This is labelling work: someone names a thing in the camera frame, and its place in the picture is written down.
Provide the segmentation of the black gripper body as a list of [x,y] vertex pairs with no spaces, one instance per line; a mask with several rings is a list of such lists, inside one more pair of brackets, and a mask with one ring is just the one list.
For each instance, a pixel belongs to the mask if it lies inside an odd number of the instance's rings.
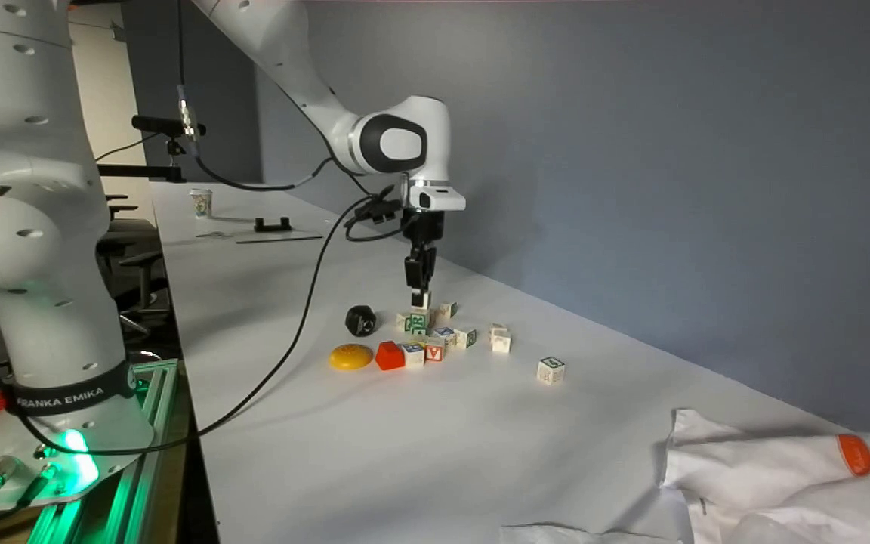
[[412,289],[427,289],[436,275],[436,243],[443,235],[443,215],[440,211],[404,211],[401,232],[412,243],[404,257],[404,281]]

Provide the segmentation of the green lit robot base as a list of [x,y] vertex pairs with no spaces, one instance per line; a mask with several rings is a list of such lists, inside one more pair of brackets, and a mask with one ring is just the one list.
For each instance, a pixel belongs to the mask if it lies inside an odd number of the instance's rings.
[[31,519],[26,544],[146,544],[173,519],[152,505],[163,476],[183,470],[180,449],[113,460],[85,431],[60,431],[53,441],[0,410],[0,532]]

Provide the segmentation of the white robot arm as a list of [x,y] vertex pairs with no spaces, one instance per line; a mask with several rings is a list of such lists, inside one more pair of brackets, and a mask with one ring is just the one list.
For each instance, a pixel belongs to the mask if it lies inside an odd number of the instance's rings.
[[[313,72],[303,0],[194,0],[313,125],[350,173],[401,173],[414,211],[458,211],[450,117],[432,96],[352,116]],[[0,334],[31,413],[131,400],[98,243],[108,228],[60,0],[0,0]]]

